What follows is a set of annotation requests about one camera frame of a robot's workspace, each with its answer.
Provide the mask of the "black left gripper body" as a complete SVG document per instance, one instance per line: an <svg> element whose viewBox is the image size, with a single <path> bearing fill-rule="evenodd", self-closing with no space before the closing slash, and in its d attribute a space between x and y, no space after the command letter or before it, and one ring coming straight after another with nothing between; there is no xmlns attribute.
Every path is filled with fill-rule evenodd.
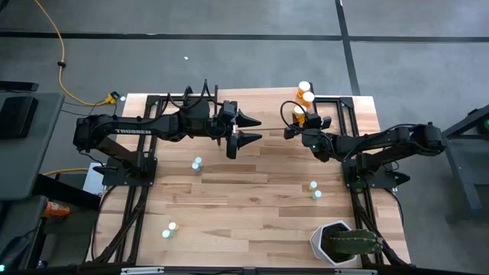
<svg viewBox="0 0 489 275"><path fill-rule="evenodd" d="M210 122L210 135L213 139L226 139L226 157L235 159L238 152L238 131L236 130L237 105L224 101L219 112Z"/></svg>

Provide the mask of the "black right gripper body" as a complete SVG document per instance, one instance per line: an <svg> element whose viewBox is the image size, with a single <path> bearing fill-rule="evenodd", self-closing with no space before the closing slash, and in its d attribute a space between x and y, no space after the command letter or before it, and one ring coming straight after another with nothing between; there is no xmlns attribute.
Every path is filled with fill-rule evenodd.
<svg viewBox="0 0 489 275"><path fill-rule="evenodd" d="M323 131L330 127L331 122L332 119L330 117L323 117L320 129L305 128L305 123L304 126L300 128L298 124L293 123L284 129L283 137L286 140L289 140L297 135L301 135L303 146L309 148L316 159L322 162L329 161L331 157L338 160L338 155L333 146L333 135L326 134Z"/></svg>

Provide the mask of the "orange bottle with pink label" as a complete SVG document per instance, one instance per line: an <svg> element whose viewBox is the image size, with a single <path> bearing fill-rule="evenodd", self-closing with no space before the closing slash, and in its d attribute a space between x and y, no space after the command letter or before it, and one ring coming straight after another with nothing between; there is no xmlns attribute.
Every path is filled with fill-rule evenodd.
<svg viewBox="0 0 489 275"><path fill-rule="evenodd" d="M306 122L306 109L302 105L296 105L293 109L293 122L301 128Z"/></svg>

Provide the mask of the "wooden shelf black metal legs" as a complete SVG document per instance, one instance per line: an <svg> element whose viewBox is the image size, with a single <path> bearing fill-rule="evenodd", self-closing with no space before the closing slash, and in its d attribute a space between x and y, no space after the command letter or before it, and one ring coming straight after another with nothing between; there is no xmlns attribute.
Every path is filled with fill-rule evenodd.
<svg viewBox="0 0 489 275"><path fill-rule="evenodd" d="M283 140L286 125L281 118L280 107L285 101L299 102L296 98L297 87L221 89L218 88L218 100L236 101L241 111L258 121L261 125L238 128L246 133L261 134L263 140L274 137Z"/></svg>

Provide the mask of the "white hexagonal plant pot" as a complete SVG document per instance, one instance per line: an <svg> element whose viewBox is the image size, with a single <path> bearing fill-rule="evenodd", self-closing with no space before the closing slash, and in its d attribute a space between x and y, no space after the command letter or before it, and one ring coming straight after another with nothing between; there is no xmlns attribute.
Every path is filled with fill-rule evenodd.
<svg viewBox="0 0 489 275"><path fill-rule="evenodd" d="M341 266L350 264L357 260L357 255L339 254L333 252L331 248L325 249L322 247L322 239L327 236L328 233L337 231L350 231L351 228L342 220L329 223L326 225L320 225L311 235L309 243L313 250L313 255L316 259L329 262L333 266Z"/></svg>

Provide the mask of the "green cactus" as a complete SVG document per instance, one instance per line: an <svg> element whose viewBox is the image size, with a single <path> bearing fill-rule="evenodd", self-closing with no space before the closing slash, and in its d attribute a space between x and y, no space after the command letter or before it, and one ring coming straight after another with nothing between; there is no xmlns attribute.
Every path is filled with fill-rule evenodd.
<svg viewBox="0 0 489 275"><path fill-rule="evenodd" d="M383 250L383 241L366 229L337 231L328 236L329 247L338 254L375 254Z"/></svg>

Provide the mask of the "dark grey metal stand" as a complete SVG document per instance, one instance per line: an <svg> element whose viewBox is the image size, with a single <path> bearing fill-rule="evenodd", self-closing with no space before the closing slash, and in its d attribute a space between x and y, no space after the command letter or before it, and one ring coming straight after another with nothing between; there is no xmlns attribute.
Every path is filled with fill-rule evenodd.
<svg viewBox="0 0 489 275"><path fill-rule="evenodd" d="M442 132L452 175L468 204L447 218L456 223L489 219L489 104L470 111Z"/></svg>

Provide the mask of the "white paper sheet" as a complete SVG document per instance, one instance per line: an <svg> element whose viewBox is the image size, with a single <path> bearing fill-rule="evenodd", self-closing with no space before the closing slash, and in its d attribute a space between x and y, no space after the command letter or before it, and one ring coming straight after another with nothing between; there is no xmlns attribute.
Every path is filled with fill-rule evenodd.
<svg viewBox="0 0 489 275"><path fill-rule="evenodd" d="M106 187L102 184L103 175L94 170L95 167L100 167L100 163L92 162L89 165L88 172L86 174L85 182L83 184L83 191L92 193L93 195L101 196Z"/></svg>

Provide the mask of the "black bar with LED strips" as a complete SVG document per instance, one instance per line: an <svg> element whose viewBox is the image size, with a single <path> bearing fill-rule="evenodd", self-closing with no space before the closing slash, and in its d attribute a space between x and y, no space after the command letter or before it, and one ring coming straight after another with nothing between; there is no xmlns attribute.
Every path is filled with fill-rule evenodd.
<svg viewBox="0 0 489 275"><path fill-rule="evenodd" d="M125 267L121 275L378 275L376 270L303 267Z"/></svg>

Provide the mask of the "black flat bar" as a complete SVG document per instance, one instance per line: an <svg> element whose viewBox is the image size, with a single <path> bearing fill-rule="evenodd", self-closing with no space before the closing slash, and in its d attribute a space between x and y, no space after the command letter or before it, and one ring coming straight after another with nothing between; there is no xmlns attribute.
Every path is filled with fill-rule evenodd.
<svg viewBox="0 0 489 275"><path fill-rule="evenodd" d="M0 91L5 92L36 92L38 87L35 82L0 81Z"/></svg>

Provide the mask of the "grey desk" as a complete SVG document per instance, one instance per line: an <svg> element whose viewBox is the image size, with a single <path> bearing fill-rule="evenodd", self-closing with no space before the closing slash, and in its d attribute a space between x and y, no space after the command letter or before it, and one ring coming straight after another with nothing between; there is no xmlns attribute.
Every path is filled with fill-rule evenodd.
<svg viewBox="0 0 489 275"><path fill-rule="evenodd" d="M31 194L64 100L59 93L33 97L37 107L28 135L0 140L0 201L24 199Z"/></svg>

